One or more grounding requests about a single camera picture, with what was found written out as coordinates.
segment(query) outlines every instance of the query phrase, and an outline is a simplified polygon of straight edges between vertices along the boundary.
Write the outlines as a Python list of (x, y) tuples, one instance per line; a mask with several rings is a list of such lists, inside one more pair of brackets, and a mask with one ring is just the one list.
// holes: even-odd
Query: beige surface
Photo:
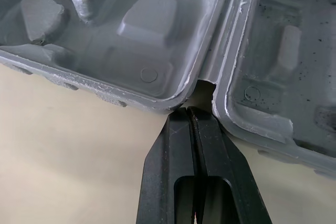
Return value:
[[(165, 118), (0, 66), (0, 223), (134, 224)], [(335, 223), (335, 181), (239, 148), (274, 223)]]

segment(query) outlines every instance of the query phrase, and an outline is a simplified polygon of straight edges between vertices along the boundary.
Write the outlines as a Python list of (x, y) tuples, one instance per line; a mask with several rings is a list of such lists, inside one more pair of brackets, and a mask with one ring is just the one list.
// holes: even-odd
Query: circular molded mark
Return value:
[(260, 98), (260, 91), (256, 87), (250, 86), (245, 89), (245, 98), (251, 102), (255, 102)]
[(144, 68), (141, 70), (141, 80), (151, 83), (157, 79), (158, 73), (151, 68)]

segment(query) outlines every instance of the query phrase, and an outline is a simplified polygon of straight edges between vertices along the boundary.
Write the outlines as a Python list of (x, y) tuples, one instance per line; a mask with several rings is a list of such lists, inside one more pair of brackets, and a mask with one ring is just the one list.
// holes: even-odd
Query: gray plastic tray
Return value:
[(198, 79), (263, 155), (336, 177), (336, 0), (0, 0), (0, 62), (166, 113)]
[(208, 78), (214, 114), (260, 154), (336, 178), (336, 0), (245, 2)]

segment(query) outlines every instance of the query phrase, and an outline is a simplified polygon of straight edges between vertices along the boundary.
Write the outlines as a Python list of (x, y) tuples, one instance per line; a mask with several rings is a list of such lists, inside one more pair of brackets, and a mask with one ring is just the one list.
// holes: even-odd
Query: black clamp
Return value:
[(271, 223), (248, 163), (217, 120), (172, 113), (143, 169), (136, 224)]

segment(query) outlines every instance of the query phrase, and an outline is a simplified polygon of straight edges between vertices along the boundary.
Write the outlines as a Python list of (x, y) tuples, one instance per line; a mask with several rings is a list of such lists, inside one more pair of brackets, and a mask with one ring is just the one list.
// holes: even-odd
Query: black plastic tool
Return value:
[(149, 151), (136, 224), (271, 223), (248, 163), (217, 120), (172, 113)]

